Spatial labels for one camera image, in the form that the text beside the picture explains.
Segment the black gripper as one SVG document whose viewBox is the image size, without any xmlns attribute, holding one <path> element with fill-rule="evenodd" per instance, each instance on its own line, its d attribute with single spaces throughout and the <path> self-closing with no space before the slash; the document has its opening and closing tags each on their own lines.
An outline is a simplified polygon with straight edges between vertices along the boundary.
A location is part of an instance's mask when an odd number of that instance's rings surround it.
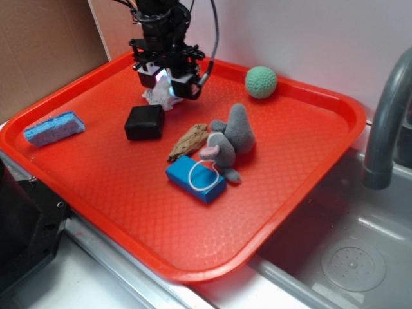
<svg viewBox="0 0 412 309">
<path fill-rule="evenodd" d="M 131 39 L 130 47 L 143 87 L 154 88 L 165 69 L 172 72 L 171 87 L 175 97 L 197 100 L 201 94 L 198 63 L 205 54 L 197 45 L 185 44 L 185 25 L 173 26 L 168 23 L 142 23 L 142 39 Z"/>
</svg>

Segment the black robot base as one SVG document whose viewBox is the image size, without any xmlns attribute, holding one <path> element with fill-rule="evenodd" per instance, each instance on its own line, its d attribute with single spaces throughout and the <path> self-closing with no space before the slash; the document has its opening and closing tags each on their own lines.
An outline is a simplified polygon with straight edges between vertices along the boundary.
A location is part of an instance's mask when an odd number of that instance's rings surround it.
<svg viewBox="0 0 412 309">
<path fill-rule="evenodd" d="M 1 297 L 55 258 L 67 216 L 46 184 L 16 180 L 1 162 Z"/>
</svg>

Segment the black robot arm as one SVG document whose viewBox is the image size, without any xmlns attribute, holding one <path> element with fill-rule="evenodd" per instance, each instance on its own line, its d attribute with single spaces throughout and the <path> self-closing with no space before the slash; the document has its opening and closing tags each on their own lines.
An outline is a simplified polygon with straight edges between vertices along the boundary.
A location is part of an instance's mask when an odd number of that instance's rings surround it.
<svg viewBox="0 0 412 309">
<path fill-rule="evenodd" d="M 201 93 L 199 62 L 205 54 L 185 43 L 191 13 L 179 1 L 137 1 L 133 13 L 144 37 L 131 39 L 136 62 L 133 69 L 141 84 L 153 88 L 160 73 L 169 76 L 174 95 L 196 100 Z"/>
</svg>

